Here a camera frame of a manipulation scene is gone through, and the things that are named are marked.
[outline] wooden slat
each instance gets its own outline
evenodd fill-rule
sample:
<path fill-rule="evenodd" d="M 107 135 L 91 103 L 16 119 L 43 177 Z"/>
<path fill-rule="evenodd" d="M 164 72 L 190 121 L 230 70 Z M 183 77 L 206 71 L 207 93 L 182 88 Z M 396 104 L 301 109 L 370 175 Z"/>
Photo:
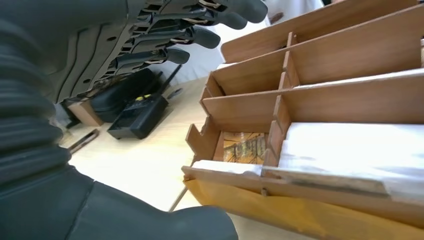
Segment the wooden slat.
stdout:
<path fill-rule="evenodd" d="M 206 170 L 189 166 L 183 166 L 181 170 L 185 174 L 184 179 L 186 181 L 199 179 L 214 183 L 238 186 L 242 189 L 250 190 L 258 194 L 261 193 L 262 184 L 259 176 Z"/>
<path fill-rule="evenodd" d="M 221 131 L 209 116 L 206 118 L 201 132 L 194 124 L 190 125 L 185 141 L 194 152 L 193 162 L 213 159 L 220 133 Z"/>
<path fill-rule="evenodd" d="M 209 94 L 209 91 L 206 89 L 206 86 L 203 88 L 203 90 L 201 91 L 201 95 L 200 95 L 200 106 L 203 108 L 204 112 L 209 115 L 208 110 L 206 110 L 205 105 L 203 104 L 202 100 L 203 99 L 208 99 L 211 98 L 211 94 Z"/>
<path fill-rule="evenodd" d="M 207 78 L 206 81 L 206 89 L 209 92 L 209 95 L 211 97 L 221 97 L 221 96 L 225 96 L 225 94 L 223 93 L 223 91 L 221 91 L 220 86 L 218 85 L 215 76 L 214 76 L 214 72 L 210 72 L 209 77 Z"/>
<path fill-rule="evenodd" d="M 304 86 L 282 97 L 293 122 L 424 124 L 423 72 Z"/>
<path fill-rule="evenodd" d="M 289 115 L 289 110 L 281 95 L 278 95 L 275 101 L 273 119 L 277 121 L 283 134 L 283 139 L 286 139 L 287 131 L 289 130 L 292 120 Z"/>
<path fill-rule="evenodd" d="M 187 180 L 198 179 L 220 183 L 258 194 L 261 193 L 262 188 L 265 188 L 270 196 L 310 199 L 424 228 L 424 207 L 396 202 L 387 197 L 299 186 L 285 183 L 285 181 L 279 179 L 259 178 L 251 175 L 204 170 L 188 166 L 183 166 L 182 171 L 185 173 Z"/>
<path fill-rule="evenodd" d="M 277 167 L 278 162 L 280 161 L 281 147 L 284 140 L 283 134 L 283 130 L 280 128 L 280 125 L 277 123 L 277 121 L 272 121 L 271 128 L 269 129 L 267 148 L 271 150 L 271 153 L 276 159 L 276 164 L 273 165 L 274 167 Z"/>
<path fill-rule="evenodd" d="M 287 73 L 285 71 L 283 71 L 281 73 L 281 78 L 279 80 L 279 86 L 278 86 L 278 90 L 282 90 L 282 89 L 291 89 L 292 85 L 290 83 L 290 79 L 287 76 Z"/>
<path fill-rule="evenodd" d="M 371 178 L 291 171 L 273 166 L 264 166 L 262 171 L 266 171 L 267 174 L 278 176 L 280 179 L 294 184 L 309 185 L 318 188 L 334 188 L 335 191 L 365 192 L 389 197 L 385 185 L 381 181 Z"/>
<path fill-rule="evenodd" d="M 301 43 L 416 4 L 416 0 L 346 0 L 226 42 L 221 51 L 226 63 L 237 63 L 281 49 L 290 32 Z"/>
<path fill-rule="evenodd" d="M 424 5 L 291 48 L 302 85 L 420 67 Z"/>
<path fill-rule="evenodd" d="M 424 4 L 219 69 L 215 76 L 223 88 L 245 85 L 228 95 L 276 83 L 287 51 L 301 85 L 416 69 L 421 66 L 422 16 Z"/>
<path fill-rule="evenodd" d="M 287 48 L 298 44 L 298 38 L 294 32 L 289 32 L 287 37 Z"/>
<path fill-rule="evenodd" d="M 297 87 L 301 84 L 299 80 L 298 72 L 296 70 L 296 65 L 290 51 L 285 52 L 284 62 L 282 64 L 282 70 L 286 72 L 286 76 L 288 77 L 290 81 L 291 87 Z"/>
<path fill-rule="evenodd" d="M 226 95 L 277 90 L 280 84 L 284 54 L 264 57 L 259 61 L 235 64 L 213 74 Z"/>
<path fill-rule="evenodd" d="M 279 94 L 275 90 L 207 98 L 203 104 L 222 131 L 267 133 Z"/>
<path fill-rule="evenodd" d="M 218 143 L 216 144 L 215 154 L 213 154 L 214 161 L 224 161 L 224 132 L 219 134 Z"/>

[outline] black case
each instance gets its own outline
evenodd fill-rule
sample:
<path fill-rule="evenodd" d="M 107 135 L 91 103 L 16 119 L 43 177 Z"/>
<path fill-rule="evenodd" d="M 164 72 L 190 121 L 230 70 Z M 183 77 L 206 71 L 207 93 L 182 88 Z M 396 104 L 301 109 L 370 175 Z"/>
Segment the black case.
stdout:
<path fill-rule="evenodd" d="M 161 95 L 152 97 L 148 104 L 125 109 L 107 132 L 116 139 L 146 138 L 161 120 L 168 101 Z"/>
<path fill-rule="evenodd" d="M 155 93 L 161 87 L 155 74 L 145 68 L 93 97 L 90 100 L 91 106 L 101 120 L 113 123 L 125 106 L 139 97 L 150 84 L 152 88 L 146 94 Z"/>

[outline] wooden compartment box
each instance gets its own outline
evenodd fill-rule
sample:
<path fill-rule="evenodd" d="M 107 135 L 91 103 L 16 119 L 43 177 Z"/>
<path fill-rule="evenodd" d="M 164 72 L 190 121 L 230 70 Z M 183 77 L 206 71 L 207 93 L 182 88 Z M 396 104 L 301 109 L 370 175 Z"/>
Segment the wooden compartment box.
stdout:
<path fill-rule="evenodd" d="M 253 32 L 222 45 L 227 64 L 343 30 L 418 4 L 417 0 L 345 0 Z M 288 34 L 297 35 L 295 42 Z"/>
<path fill-rule="evenodd" d="M 193 164 L 220 161 L 222 132 L 267 133 L 265 160 L 260 175 L 184 166 L 187 188 L 203 205 L 319 239 L 424 239 L 422 202 L 343 176 L 357 188 L 298 184 L 277 168 L 292 123 L 424 124 L 423 16 L 413 6 L 212 72 L 205 125 L 186 138 Z"/>
<path fill-rule="evenodd" d="M 212 72 L 208 84 L 215 87 L 208 89 L 210 97 L 275 91 L 420 68 L 424 24 L 418 19 L 422 16 L 424 7 L 420 4 L 300 43 L 296 41 L 297 33 L 291 31 L 287 34 L 286 48 Z"/>

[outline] wooden table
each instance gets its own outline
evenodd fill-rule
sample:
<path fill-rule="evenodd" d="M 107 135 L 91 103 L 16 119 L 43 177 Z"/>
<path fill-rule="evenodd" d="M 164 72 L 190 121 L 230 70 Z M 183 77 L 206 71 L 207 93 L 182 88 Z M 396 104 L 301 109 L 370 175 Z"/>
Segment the wooden table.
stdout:
<path fill-rule="evenodd" d="M 206 118 L 199 104 L 206 78 L 173 86 L 183 92 L 170 101 L 171 112 L 157 128 L 143 140 L 116 140 L 106 131 L 110 124 L 99 128 L 100 135 L 76 152 L 71 165 L 96 181 L 135 196 L 163 211 L 175 206 L 175 211 L 199 206 L 190 192 L 186 192 L 181 167 L 190 165 L 193 152 L 185 138 L 191 123 L 201 129 Z M 62 144 L 73 142 L 94 127 L 78 125 L 71 129 L 72 137 Z M 311 240 L 312 238 L 266 225 L 241 216 L 229 214 L 241 240 Z"/>

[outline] black robotic arm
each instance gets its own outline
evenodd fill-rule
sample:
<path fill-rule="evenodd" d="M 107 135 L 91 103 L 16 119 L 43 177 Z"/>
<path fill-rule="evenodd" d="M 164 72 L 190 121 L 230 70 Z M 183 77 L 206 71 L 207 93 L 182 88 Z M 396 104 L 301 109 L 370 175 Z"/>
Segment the black robotic arm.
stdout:
<path fill-rule="evenodd" d="M 195 25 L 266 14 L 260 0 L 0 0 L 0 239 L 237 239 L 218 208 L 162 212 L 80 174 L 48 119 L 98 80 L 185 63 L 178 44 L 215 48 Z"/>

